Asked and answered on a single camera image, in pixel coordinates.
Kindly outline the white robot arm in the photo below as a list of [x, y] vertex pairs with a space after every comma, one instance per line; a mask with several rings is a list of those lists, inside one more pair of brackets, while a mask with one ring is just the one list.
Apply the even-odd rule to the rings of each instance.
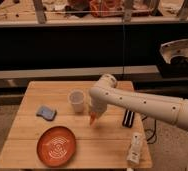
[[103, 74], [89, 89], [89, 95], [90, 123], [106, 112], [107, 105], [115, 105], [188, 131], [188, 99], [121, 90], [111, 74]]

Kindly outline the silver robot base dome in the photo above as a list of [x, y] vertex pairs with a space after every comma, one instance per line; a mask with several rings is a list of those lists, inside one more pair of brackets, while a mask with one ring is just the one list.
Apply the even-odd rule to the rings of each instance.
[[188, 59], [188, 39], [179, 39], [163, 43], [159, 52], [167, 64], [171, 64], [177, 57]]

